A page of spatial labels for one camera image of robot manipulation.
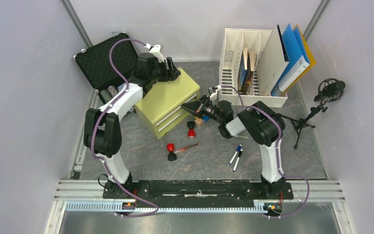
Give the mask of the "blue capped white marker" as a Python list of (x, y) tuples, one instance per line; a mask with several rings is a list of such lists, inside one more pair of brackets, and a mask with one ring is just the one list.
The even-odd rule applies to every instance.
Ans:
[(231, 165), (233, 163), (233, 160), (235, 159), (235, 157), (238, 155), (239, 151), (241, 150), (242, 148), (242, 144), (239, 144), (236, 151), (234, 152), (233, 156), (231, 157), (230, 161), (229, 161), (229, 165)]

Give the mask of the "Animal Farm book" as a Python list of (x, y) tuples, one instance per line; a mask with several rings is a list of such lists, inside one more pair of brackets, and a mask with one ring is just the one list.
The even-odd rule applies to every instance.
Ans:
[(244, 79), (247, 73), (247, 60), (248, 60), (248, 48), (244, 47), (242, 49), (241, 60), (240, 60), (240, 65), (239, 65), (239, 70), (238, 70), (238, 78), (237, 78), (239, 90), (242, 88), (242, 85), (243, 85), (243, 82), (244, 82)]

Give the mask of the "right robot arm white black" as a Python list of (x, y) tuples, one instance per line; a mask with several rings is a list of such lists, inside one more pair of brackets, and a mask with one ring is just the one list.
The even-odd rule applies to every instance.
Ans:
[(195, 117), (208, 116), (219, 123), (221, 136), (230, 139), (247, 131), (259, 145), (262, 156), (262, 194), (268, 199), (276, 198), (286, 184), (281, 167), (280, 144), (284, 121), (262, 101), (245, 107), (236, 116), (232, 104), (222, 100), (213, 104), (208, 96), (187, 102), (181, 107)]

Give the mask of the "orange plastic folder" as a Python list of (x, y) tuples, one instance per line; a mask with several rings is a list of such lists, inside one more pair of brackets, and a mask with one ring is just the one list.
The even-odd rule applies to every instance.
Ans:
[(305, 57), (305, 60), (309, 60), (309, 65), (307, 66), (307, 68), (285, 89), (285, 92), (287, 92), (292, 86), (294, 86), (299, 79), (301, 79), (304, 75), (307, 74), (307, 72), (315, 66), (315, 64), (317, 63), (316, 62), (316, 59), (314, 58), (313, 54), (312, 54), (312, 51), (310, 49), (310, 47), (308, 46), (307, 42), (306, 42), (306, 39), (305, 37), (303, 36), (303, 33), (301, 32), (299, 26), (296, 24), (293, 28), (293, 32), (299, 32), (299, 36), (296, 36), (296, 38), (300, 38), (300, 41), (303, 43), (303, 50), (302, 52), (304, 53), (304, 57)]

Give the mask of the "blue plastic folder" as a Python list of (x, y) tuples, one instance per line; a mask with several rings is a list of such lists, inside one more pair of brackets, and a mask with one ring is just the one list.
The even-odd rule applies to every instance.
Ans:
[(288, 24), (282, 38), (289, 62), (270, 93), (274, 97), (282, 96), (311, 65), (305, 39), (298, 25), (292, 27)]

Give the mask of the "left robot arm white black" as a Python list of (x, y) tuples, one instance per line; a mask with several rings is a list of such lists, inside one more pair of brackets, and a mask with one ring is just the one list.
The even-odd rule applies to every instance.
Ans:
[(129, 78), (124, 79), (124, 88), (106, 104), (98, 109), (90, 108), (85, 114), (84, 145), (90, 149), (93, 158), (101, 162), (108, 179), (116, 184), (114, 191), (121, 198), (133, 194), (133, 185), (127, 182), (131, 174), (120, 154), (121, 120), (155, 83), (175, 81), (180, 74), (171, 57), (141, 53), (137, 67)]

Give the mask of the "black capped white marker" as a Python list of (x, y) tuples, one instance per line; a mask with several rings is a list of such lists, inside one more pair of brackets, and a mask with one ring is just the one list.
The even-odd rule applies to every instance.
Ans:
[(237, 170), (237, 166), (238, 166), (238, 163), (240, 161), (240, 158), (241, 158), (242, 154), (243, 154), (243, 149), (240, 149), (239, 152), (238, 152), (238, 154), (237, 154), (237, 158), (236, 158), (234, 167), (232, 169), (233, 172), (235, 172)]

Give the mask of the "white paper box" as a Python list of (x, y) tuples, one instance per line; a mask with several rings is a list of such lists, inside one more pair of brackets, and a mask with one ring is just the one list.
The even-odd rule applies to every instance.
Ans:
[(279, 81), (289, 58), (282, 38), (279, 25), (271, 33), (264, 48), (260, 62), (256, 66), (259, 91), (261, 96), (269, 96)]

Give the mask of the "brown small book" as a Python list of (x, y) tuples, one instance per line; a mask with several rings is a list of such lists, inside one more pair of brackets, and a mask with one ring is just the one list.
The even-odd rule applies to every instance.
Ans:
[(246, 95), (250, 84), (252, 82), (252, 78), (254, 76), (256, 61), (257, 61), (258, 54), (256, 51), (249, 51), (247, 50), (246, 60), (245, 60), (245, 76), (243, 78), (242, 83), (242, 94)]

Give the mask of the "green drawer cabinet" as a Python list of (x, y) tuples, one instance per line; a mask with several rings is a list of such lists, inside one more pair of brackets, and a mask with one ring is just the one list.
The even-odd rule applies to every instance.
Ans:
[(175, 81), (158, 82), (134, 108), (141, 122), (161, 139), (188, 116), (181, 105), (195, 101), (200, 95), (200, 86), (184, 71)]

